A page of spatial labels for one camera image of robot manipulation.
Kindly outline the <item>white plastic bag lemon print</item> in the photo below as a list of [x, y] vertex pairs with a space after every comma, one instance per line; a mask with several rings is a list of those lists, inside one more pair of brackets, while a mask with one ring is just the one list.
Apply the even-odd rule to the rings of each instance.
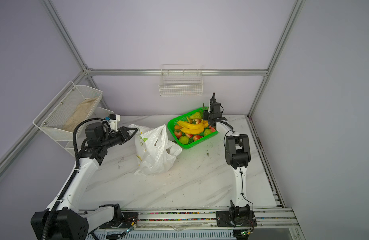
[[166, 125], [154, 129], [135, 124], [129, 127], [137, 129], [134, 141], [138, 169], [135, 174], [148, 176], [168, 172], [182, 148], [168, 139]]

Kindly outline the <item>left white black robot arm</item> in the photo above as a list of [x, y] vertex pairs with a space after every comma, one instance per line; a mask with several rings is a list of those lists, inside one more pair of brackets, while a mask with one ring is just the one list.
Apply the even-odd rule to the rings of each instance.
[[84, 240], [102, 225], [115, 228], [122, 225], [124, 216], [119, 204], [105, 204], [87, 212], [81, 212], [79, 204], [108, 149], [128, 142], [137, 131], [129, 127], [114, 130], [109, 121], [100, 118], [84, 120], [75, 127], [74, 168], [53, 201], [30, 220], [37, 239]]

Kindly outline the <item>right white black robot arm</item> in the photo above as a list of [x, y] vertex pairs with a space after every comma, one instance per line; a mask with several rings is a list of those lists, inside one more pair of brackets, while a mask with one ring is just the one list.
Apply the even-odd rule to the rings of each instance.
[[223, 117], [223, 107], [213, 96], [210, 99], [209, 107], [203, 112], [203, 119], [217, 132], [224, 134], [223, 147], [225, 150], [225, 160], [234, 174], [233, 199], [230, 200], [228, 221], [226, 224], [236, 227], [248, 221], [253, 216], [251, 214], [254, 206], [246, 196], [246, 173], [251, 161], [251, 150], [249, 137], [234, 130]]

